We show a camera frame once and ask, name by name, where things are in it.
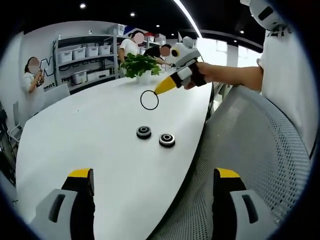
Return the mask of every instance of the shelf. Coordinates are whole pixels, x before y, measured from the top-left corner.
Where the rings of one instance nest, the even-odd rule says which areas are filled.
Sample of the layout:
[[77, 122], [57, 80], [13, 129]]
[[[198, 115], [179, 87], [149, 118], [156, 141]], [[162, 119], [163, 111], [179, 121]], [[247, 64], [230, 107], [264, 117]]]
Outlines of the shelf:
[[64, 62], [59, 64], [59, 68], [61, 67], [66, 67], [72, 64], [76, 64], [76, 63], [80, 63], [80, 62], [87, 62], [90, 60], [94, 60], [94, 59], [102, 59], [102, 58], [108, 58], [108, 57], [113, 57], [114, 54], [108, 54], [108, 55], [98, 55], [98, 56], [89, 56], [89, 57], [85, 57], [85, 58], [81, 58], [81, 59], [76, 59], [76, 60], [72, 60], [72, 61], [68, 61], [68, 62]]
[[60, 48], [73, 46], [73, 45], [103, 42], [104, 40], [107, 40], [107, 39], [110, 39], [110, 42], [113, 41], [113, 35], [110, 35], [110, 34], [82, 35], [82, 36], [61, 38], [58, 40], [58, 48], [60, 49]]
[[106, 80], [106, 79], [110, 79], [110, 78], [115, 78], [116, 75], [113, 74], [113, 75], [109, 75], [109, 76], [105, 76], [105, 77], [100, 77], [100, 78], [97, 78], [95, 80], [92, 80], [92, 81], [86, 81], [84, 83], [80, 83], [78, 85], [73, 85], [73, 86], [70, 86], [69, 87], [69, 91], [74, 91], [76, 89], [79, 89], [79, 88], [82, 88], [84, 86], [87, 86], [87, 85], [90, 85], [90, 84], [93, 84], [93, 83], [96, 83], [96, 82], [99, 82], [99, 81], [103, 81], [103, 80]]
[[149, 42], [149, 44], [150, 45], [156, 45], [156, 46], [162, 46], [162, 44], [161, 43], [159, 43], [159, 42]]

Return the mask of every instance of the oval table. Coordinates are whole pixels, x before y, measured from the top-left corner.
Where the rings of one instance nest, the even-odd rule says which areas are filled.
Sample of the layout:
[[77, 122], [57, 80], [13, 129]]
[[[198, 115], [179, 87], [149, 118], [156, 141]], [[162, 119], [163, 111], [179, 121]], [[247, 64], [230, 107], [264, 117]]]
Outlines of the oval table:
[[[26, 223], [52, 190], [75, 169], [94, 172], [96, 240], [145, 240], [175, 198], [194, 157], [211, 94], [211, 84], [159, 95], [153, 111], [140, 95], [154, 90], [166, 73], [148, 85], [120, 78], [46, 108], [27, 121], [16, 161], [18, 211]], [[143, 102], [152, 108], [153, 93]], [[137, 128], [151, 127], [148, 140]], [[175, 136], [173, 148], [159, 135]]]

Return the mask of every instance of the woman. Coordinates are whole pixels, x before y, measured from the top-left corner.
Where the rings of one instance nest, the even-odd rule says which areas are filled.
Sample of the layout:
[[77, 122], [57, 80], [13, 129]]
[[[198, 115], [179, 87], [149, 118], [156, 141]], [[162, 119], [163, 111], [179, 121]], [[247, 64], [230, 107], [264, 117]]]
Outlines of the woman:
[[25, 93], [28, 114], [31, 118], [44, 108], [44, 88], [45, 76], [40, 69], [40, 62], [36, 57], [31, 57], [24, 67], [24, 75], [21, 82]]
[[[130, 39], [127, 38], [122, 41], [118, 55], [119, 55], [119, 66], [125, 62], [128, 54], [137, 55], [139, 53], [139, 46], [143, 42], [144, 33], [142, 31], [136, 30], [129, 34]], [[126, 74], [125, 69], [120, 69], [120, 77], [124, 77]]]
[[136, 34], [144, 34], [142, 31], [136, 30], [133, 33], [129, 34], [130, 39], [125, 39], [122, 41], [118, 54], [121, 63], [124, 63], [128, 54], [137, 55], [139, 53], [139, 46], [141, 42], [136, 41]]

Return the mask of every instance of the window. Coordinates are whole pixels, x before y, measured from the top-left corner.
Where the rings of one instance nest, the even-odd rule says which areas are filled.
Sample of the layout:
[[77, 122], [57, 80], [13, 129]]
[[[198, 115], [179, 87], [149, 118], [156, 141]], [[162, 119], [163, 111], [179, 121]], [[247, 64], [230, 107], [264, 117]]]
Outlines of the window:
[[209, 38], [198, 38], [196, 48], [206, 63], [213, 65], [227, 65], [227, 43]]
[[258, 53], [243, 46], [238, 47], [238, 67], [258, 66], [257, 59], [261, 58], [262, 53]]

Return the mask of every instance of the face mask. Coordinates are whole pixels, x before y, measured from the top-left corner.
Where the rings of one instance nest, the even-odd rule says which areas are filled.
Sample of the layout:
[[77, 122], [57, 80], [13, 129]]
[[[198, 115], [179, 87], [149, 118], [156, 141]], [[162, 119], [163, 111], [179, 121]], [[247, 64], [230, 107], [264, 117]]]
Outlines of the face mask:
[[39, 66], [29, 66], [30, 73], [36, 74], [39, 71]]

